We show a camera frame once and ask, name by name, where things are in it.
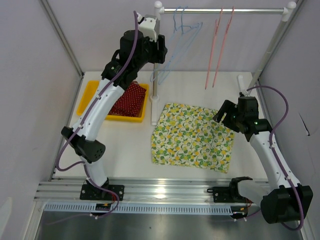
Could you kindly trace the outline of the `lemon print skirt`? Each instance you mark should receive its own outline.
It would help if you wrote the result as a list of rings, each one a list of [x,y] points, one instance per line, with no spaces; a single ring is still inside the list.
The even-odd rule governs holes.
[[[235,131],[214,121],[217,110],[167,103],[151,135],[152,163],[228,173]]]

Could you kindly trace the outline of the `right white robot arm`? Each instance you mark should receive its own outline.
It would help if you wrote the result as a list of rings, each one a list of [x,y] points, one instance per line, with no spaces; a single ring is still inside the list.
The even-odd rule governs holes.
[[[225,191],[234,202],[247,199],[256,204],[269,224],[304,222],[313,191],[302,185],[286,163],[272,135],[269,121],[259,117],[258,101],[253,96],[240,96],[237,103],[225,100],[213,117],[217,123],[242,133],[256,152],[266,173],[269,191],[251,177],[232,178]]]

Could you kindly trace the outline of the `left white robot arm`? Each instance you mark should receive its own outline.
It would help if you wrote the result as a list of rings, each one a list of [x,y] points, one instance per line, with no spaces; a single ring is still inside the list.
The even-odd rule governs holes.
[[[98,89],[79,120],[61,130],[66,142],[74,149],[84,164],[87,183],[97,200],[108,196],[109,179],[100,160],[106,147],[96,138],[106,116],[138,77],[146,64],[162,64],[168,49],[165,36],[159,34],[155,40],[139,30],[128,30],[120,38],[110,62],[101,73]]]

